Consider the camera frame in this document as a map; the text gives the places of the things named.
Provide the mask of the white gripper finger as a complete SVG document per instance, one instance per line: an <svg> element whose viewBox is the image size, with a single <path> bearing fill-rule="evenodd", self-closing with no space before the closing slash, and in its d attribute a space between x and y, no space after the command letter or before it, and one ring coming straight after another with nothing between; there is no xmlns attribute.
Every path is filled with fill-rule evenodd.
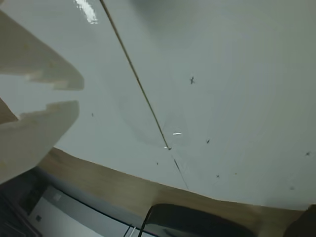
<svg viewBox="0 0 316 237"><path fill-rule="evenodd" d="M0 73L51 83L56 90L82 90L81 73L56 51L0 13Z"/></svg>
<svg viewBox="0 0 316 237"><path fill-rule="evenodd" d="M46 105L0 125L0 182L37 166L79 117L79 102Z"/></svg>

